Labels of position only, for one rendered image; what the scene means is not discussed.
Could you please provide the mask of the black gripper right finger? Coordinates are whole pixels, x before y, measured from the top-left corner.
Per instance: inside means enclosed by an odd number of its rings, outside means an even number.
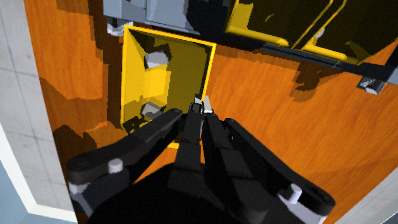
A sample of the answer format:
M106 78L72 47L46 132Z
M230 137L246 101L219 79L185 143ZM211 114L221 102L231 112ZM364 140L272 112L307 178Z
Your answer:
M322 224L336 205L329 193L293 171L236 120L220 120L206 95L200 133L205 164L220 164L240 222L263 221L270 207L264 189L306 224Z

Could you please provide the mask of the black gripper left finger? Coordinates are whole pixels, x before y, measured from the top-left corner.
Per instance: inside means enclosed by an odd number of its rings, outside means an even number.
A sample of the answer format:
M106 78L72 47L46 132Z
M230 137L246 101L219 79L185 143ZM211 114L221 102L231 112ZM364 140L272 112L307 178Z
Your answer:
M196 211L201 193L201 94L188 113L173 108L117 142L66 163L73 209L88 217L105 200L132 185L183 132L165 195L167 212L178 219Z

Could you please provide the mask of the grey disc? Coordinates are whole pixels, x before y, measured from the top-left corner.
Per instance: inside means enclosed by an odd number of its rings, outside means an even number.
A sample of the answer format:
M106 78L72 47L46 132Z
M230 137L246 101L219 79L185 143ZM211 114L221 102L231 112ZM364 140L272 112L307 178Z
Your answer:
M314 39L319 38L323 34L324 30L325 27L317 34L317 36Z

